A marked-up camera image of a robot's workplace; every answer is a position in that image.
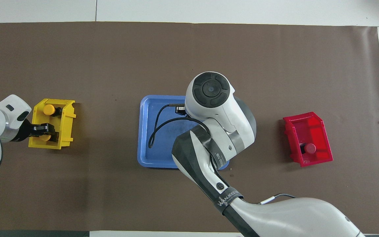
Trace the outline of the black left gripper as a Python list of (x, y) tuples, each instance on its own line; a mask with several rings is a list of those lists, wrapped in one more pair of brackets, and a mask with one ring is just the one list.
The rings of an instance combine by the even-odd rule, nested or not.
[(26, 138), (33, 136), (34, 133), (53, 133), (48, 135), (48, 141), (57, 143), (59, 140), (59, 133), (56, 133), (55, 127), (52, 124), (42, 123), (33, 125), (28, 119), (25, 119), (19, 127), (17, 135), (13, 138), (13, 141), (24, 141)]

